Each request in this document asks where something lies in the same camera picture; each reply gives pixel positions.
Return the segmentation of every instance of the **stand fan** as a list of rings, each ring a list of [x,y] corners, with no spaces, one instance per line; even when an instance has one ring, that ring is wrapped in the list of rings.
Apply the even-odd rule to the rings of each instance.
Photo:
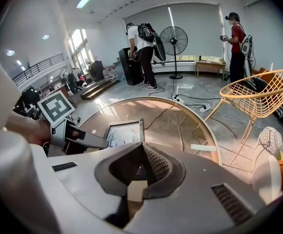
[[[188,37],[185,31],[179,27],[167,27],[160,34],[161,41],[164,45],[165,53],[174,56],[175,74],[170,75],[171,79],[181,79],[182,75],[177,74],[176,55],[182,53],[188,44]]]

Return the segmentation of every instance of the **vent grille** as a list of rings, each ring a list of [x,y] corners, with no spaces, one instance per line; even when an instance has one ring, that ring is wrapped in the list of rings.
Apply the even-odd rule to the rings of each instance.
[[[144,147],[144,150],[147,154],[152,171],[154,172],[156,179],[163,179],[170,171],[170,166],[168,162],[157,153]]]
[[[61,164],[61,165],[52,166],[52,168],[54,169],[55,172],[59,172],[59,171],[65,170],[65,169],[75,167],[75,166],[77,166],[76,163],[69,162],[69,163],[65,163],[65,164]]]
[[[240,225],[253,216],[236,195],[234,195],[224,184],[212,187],[212,191],[235,225]]]

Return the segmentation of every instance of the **red shirt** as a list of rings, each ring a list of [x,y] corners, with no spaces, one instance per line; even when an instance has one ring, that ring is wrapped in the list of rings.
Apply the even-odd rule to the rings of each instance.
[[[232,43],[233,47],[231,48],[231,52],[240,52],[240,45],[239,43],[242,43],[243,38],[245,37],[245,33],[243,32],[243,29],[240,27],[240,25],[234,25],[231,28],[231,37],[238,37],[238,42],[237,43]]]

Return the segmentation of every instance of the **sneaker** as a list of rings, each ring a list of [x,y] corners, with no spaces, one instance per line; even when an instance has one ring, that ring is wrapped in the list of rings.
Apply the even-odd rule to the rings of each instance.
[[[140,83],[140,86],[144,86],[144,85],[149,85],[149,82],[143,81],[142,83]]]
[[[153,86],[148,86],[147,89],[149,89],[149,90],[157,90],[158,88],[157,87],[153,87]]]

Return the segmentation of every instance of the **white shirt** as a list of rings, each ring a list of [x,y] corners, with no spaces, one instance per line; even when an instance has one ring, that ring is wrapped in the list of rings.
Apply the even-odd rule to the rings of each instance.
[[[72,74],[74,75],[76,81],[79,81],[79,77],[78,77],[78,74],[81,73],[81,70],[80,69],[73,69],[72,70]]]
[[[127,31],[128,39],[135,39],[135,46],[138,50],[144,48],[144,47],[152,47],[152,42],[146,41],[143,38],[140,38],[138,36],[138,26],[132,26]]]

